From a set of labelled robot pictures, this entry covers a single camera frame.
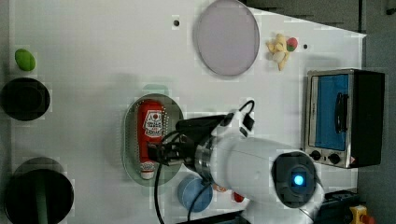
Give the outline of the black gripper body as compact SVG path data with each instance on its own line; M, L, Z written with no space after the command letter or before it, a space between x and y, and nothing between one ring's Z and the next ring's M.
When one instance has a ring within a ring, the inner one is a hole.
M184 164L193 166L196 144L185 134L170 142L148 142L148 158L165 166Z

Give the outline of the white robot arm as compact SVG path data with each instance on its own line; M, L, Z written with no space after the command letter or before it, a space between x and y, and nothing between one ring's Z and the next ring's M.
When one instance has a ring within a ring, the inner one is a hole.
M250 224L314 224L324 189L310 156L261 138L211 137L198 145L149 143L148 157L159 164L183 164L206 183L248 199L242 217Z

